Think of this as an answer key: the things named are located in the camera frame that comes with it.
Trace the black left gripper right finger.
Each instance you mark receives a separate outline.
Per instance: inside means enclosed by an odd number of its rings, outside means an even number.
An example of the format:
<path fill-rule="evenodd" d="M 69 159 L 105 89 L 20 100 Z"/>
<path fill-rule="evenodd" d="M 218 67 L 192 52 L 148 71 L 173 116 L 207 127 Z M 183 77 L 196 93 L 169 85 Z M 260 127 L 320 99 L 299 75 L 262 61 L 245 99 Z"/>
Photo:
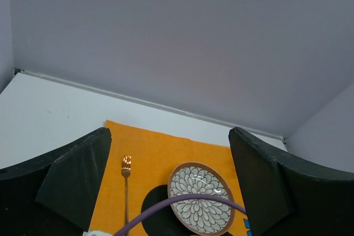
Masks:
<path fill-rule="evenodd" d="M 302 159 L 240 127 L 228 138 L 253 235 L 353 235 L 353 173 Z"/>

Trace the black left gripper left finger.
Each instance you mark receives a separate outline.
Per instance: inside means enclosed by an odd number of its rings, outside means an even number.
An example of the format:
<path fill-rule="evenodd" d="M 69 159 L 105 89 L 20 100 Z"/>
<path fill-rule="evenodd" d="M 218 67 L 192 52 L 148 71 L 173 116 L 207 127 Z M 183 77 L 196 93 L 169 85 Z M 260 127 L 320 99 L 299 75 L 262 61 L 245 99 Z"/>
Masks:
<path fill-rule="evenodd" d="M 1 235 L 82 235 L 88 231 L 111 147 L 93 132 L 1 169 Z"/>

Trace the orange Mickey Mouse placemat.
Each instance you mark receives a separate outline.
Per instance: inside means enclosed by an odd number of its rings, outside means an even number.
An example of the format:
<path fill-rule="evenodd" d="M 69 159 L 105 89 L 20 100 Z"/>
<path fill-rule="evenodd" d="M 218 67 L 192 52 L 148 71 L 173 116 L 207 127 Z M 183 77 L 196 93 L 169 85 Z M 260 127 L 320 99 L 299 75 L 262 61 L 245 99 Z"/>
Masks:
<path fill-rule="evenodd" d="M 115 234 L 124 226 L 124 177 L 122 159 L 132 158 L 128 180 L 129 219 L 141 212 L 144 198 L 153 188 L 166 185 L 170 174 L 180 164 L 200 162 L 218 172 L 232 191 L 234 201 L 243 206 L 238 178 L 229 147 L 206 144 L 115 123 L 108 120 L 111 149 L 95 210 L 89 226 Z"/>

